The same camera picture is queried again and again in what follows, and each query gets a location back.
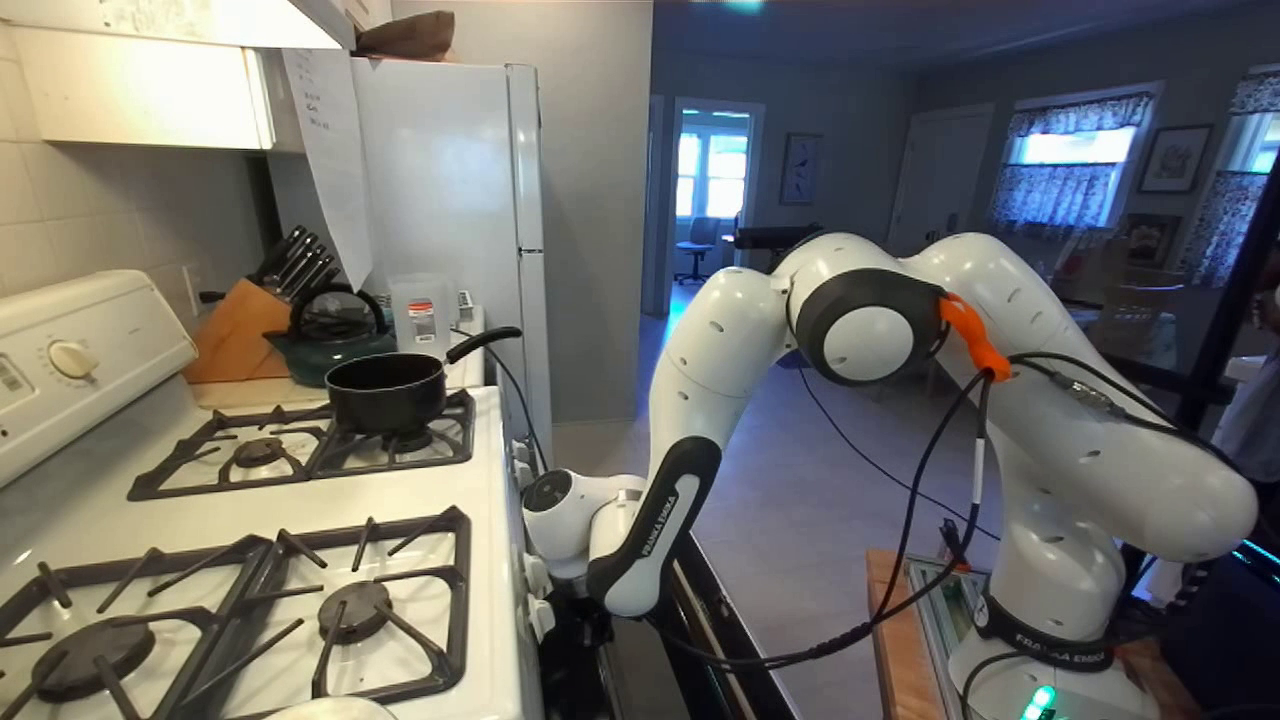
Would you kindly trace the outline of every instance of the floor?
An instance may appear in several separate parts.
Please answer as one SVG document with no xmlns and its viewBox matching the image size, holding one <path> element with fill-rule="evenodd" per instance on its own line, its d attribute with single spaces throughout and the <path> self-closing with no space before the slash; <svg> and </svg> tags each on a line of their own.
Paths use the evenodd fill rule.
<svg viewBox="0 0 1280 720">
<path fill-rule="evenodd" d="M 677 285 L 677 318 L 693 294 L 693 285 Z M 653 369 L 663 334 L 661 320 L 643 324 L 643 369 Z M 798 652 L 870 617 L 866 556 L 898 547 L 909 508 L 900 484 L 913 482 L 952 391 L 944 377 L 854 391 L 810 369 L 782 363 L 770 372 L 693 525 L 761 652 Z M 936 528 L 948 517 L 942 506 L 956 513 L 968 506 L 974 428 L 974 411 L 962 418 L 929 463 L 924 491 L 932 500 L 920 500 L 909 546 L 918 556 L 942 554 Z M 643 420 L 632 428 L 567 428 L 558 435 L 558 457 L 582 474 L 643 474 Z M 989 498 L 981 525 L 1000 528 L 997 498 Z M 974 559 L 994 559 L 989 535 L 977 535 Z M 871 645 L 790 669 L 782 686 L 801 716 L 880 716 Z"/>
</svg>

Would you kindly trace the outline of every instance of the white refrigerator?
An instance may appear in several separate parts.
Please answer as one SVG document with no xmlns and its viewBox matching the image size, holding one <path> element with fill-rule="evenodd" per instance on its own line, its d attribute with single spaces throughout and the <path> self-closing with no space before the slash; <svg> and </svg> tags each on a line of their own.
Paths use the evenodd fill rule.
<svg viewBox="0 0 1280 720">
<path fill-rule="evenodd" d="M 311 171 L 315 152 L 328 165 L 365 155 L 361 227 L 369 227 L 371 263 L 365 290 L 389 294 L 397 272 L 444 272 L 484 309 L 487 329 L 516 324 L 525 336 L 491 351 L 522 381 L 533 432 L 554 454 L 536 72 L 420 60 L 350 60 L 350 72 L 365 152 L 331 160 L 339 149 L 310 149 L 310 155 Z M 503 404 L 514 435 L 528 435 L 514 389 Z"/>
</svg>

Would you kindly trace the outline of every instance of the stove burner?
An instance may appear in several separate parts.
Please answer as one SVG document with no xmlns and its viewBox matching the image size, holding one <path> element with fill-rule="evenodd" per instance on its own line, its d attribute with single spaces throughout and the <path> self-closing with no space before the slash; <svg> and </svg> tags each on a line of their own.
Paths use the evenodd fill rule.
<svg viewBox="0 0 1280 720">
<path fill-rule="evenodd" d="M 321 636 L 331 645 L 361 645 L 394 620 L 394 592 L 361 581 L 321 606 Z"/>
<path fill-rule="evenodd" d="M 88 626 L 36 660 L 36 696 L 49 706 L 97 696 L 135 672 L 151 650 L 155 634 L 144 620 Z"/>
<path fill-rule="evenodd" d="M 285 445 L 278 435 L 260 435 L 260 440 L 236 445 L 233 463 L 236 469 L 266 469 L 266 463 L 278 463 L 285 457 L 288 454 L 285 454 Z"/>
</svg>

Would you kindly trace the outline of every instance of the oven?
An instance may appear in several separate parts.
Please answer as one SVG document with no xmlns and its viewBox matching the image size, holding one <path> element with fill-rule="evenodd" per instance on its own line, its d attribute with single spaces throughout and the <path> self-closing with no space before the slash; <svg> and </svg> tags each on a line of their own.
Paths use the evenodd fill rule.
<svg viewBox="0 0 1280 720">
<path fill-rule="evenodd" d="M 142 272 L 0 300 L 0 720 L 540 716 L 498 389 L 394 445 L 190 361 Z"/>
</svg>

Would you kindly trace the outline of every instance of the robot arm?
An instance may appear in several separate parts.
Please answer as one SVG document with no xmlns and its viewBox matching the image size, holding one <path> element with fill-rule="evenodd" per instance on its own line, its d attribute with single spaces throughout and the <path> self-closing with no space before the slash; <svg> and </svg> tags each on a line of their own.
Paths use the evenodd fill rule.
<svg viewBox="0 0 1280 720">
<path fill-rule="evenodd" d="M 1000 351 L 1055 351 L 1104 369 L 1061 300 L 1006 246 L 952 238 L 891 260 L 856 238 L 822 238 L 772 276 L 725 270 L 689 303 L 661 351 L 647 391 L 643 482 L 554 474 L 525 491 L 536 554 L 558 578 L 586 581 L 617 617 L 643 617 L 661 597 L 673 546 L 697 522 L 728 435 L 763 372 L 791 350 L 841 383 L 877 383 L 920 361 L 942 361 L 962 383 L 986 369 L 994 440 L 1006 482 L 1006 546 L 994 597 L 1019 611 L 1029 578 L 1069 578 L 1119 590 L 1114 532 L 1173 559 L 1230 554 L 1254 528 L 1254 488 L 1199 448 L 1137 428 L 1158 418 L 1123 391 L 1092 389 L 1071 363 L 1049 377 L 1016 372 Z M 1038 629 L 1098 636 L 1104 620 L 1029 611 Z"/>
</svg>

